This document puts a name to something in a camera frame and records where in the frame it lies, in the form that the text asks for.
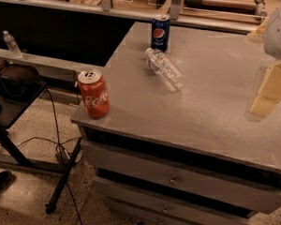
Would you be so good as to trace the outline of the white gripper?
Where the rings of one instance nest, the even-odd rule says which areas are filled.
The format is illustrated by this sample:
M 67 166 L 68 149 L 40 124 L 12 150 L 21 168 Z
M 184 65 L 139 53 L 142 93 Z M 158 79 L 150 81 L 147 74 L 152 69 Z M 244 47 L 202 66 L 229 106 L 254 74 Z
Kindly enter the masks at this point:
M 264 51 L 281 60 L 281 4 L 269 20 L 265 19 L 246 39 L 263 43 Z M 268 116 L 281 102 L 281 62 L 267 67 L 259 90 L 250 106 L 249 112 L 258 117 Z

